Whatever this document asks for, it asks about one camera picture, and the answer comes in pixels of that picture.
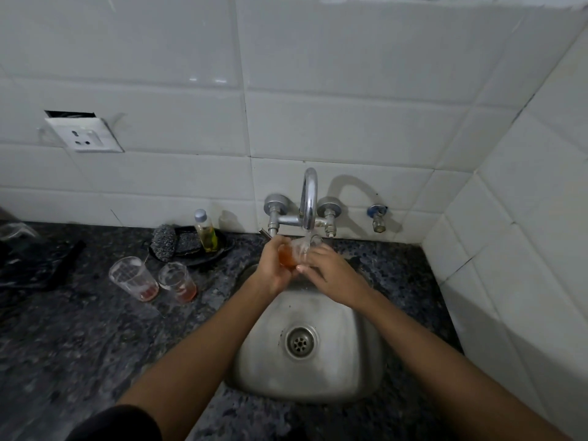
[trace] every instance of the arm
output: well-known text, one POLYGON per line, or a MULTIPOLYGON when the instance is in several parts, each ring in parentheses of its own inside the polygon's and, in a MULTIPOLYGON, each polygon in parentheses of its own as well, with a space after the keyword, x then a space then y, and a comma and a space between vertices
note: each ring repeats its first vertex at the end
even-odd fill
POLYGON ((324 294, 368 318, 464 439, 562 440, 553 425, 526 407, 467 358, 439 339, 386 297, 327 245, 298 266, 324 294))
POLYGON ((267 243, 257 271, 241 289, 141 376, 117 405, 134 405, 150 414, 164 441, 184 440, 247 334, 292 278, 277 258, 278 246, 288 240, 276 236, 267 243))

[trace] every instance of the black sleeve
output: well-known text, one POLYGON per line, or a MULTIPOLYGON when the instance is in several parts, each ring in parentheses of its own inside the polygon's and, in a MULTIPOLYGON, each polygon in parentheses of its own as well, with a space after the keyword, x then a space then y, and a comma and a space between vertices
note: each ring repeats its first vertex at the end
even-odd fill
POLYGON ((118 405, 86 419, 72 430, 65 441, 129 439, 162 441, 157 423, 147 412, 132 405, 118 405))

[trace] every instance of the person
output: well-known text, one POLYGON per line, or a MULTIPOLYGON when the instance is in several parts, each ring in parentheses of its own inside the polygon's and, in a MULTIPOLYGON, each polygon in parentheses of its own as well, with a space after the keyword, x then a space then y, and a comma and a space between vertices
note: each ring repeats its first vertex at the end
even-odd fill
POLYGON ((233 357, 271 301, 293 276, 304 274, 335 302, 362 313, 378 329, 464 439, 568 439, 465 356, 370 288, 331 247, 307 257, 318 268, 280 265, 276 236, 243 286, 186 339, 163 356, 116 405, 88 419, 67 441, 141 439, 183 441, 212 399, 233 357))

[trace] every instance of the wall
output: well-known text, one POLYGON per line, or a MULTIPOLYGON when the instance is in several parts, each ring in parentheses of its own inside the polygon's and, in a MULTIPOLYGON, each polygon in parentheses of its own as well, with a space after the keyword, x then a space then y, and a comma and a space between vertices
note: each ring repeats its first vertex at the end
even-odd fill
POLYGON ((265 196, 297 201, 314 166, 319 196, 345 204, 338 237, 419 243, 585 21, 422 0, 0 0, 0 207, 145 227, 204 207, 255 232, 265 196), (44 110, 96 113, 126 152, 65 150, 44 110))
POLYGON ((468 357, 588 433, 588 29, 423 242, 468 357))

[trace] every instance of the person's left hand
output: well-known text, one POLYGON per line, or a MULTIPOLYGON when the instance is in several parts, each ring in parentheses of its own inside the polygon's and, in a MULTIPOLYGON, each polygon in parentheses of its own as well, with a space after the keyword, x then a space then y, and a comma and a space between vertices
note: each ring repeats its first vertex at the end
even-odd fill
POLYGON ((268 241, 261 253, 259 266, 252 277, 255 277, 259 283, 260 288, 267 288, 269 293, 277 296, 287 287, 292 277, 298 273, 296 270, 290 270, 280 264, 277 256, 277 248, 282 244, 288 244, 290 238, 283 235, 276 235, 268 241))

